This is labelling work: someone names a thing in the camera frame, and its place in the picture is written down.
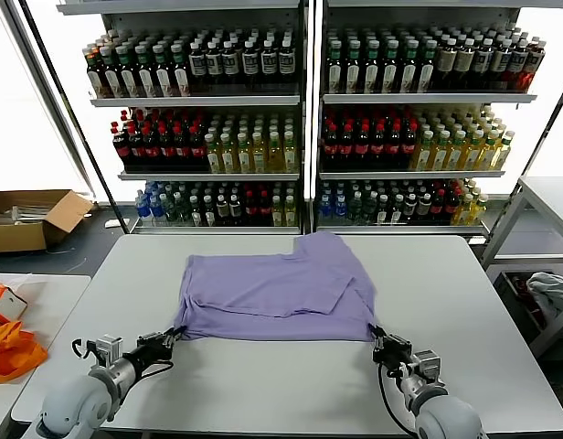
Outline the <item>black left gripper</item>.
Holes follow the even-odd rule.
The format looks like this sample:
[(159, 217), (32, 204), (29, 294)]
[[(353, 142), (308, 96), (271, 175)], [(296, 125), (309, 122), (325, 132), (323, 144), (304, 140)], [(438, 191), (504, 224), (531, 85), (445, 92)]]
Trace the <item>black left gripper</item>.
[(172, 346), (187, 338), (186, 327), (171, 327), (165, 333), (154, 333), (137, 339), (136, 348), (122, 354), (131, 362), (135, 371), (146, 371), (156, 364), (169, 361), (172, 358)]

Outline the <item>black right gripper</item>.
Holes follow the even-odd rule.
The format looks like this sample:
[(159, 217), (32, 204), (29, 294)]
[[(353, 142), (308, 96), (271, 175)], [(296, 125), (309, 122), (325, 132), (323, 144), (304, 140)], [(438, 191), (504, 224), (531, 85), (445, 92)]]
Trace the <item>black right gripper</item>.
[(412, 345), (400, 336), (387, 336), (383, 327), (370, 324), (369, 332), (375, 340), (373, 361), (388, 370), (397, 370), (401, 364), (410, 364)]

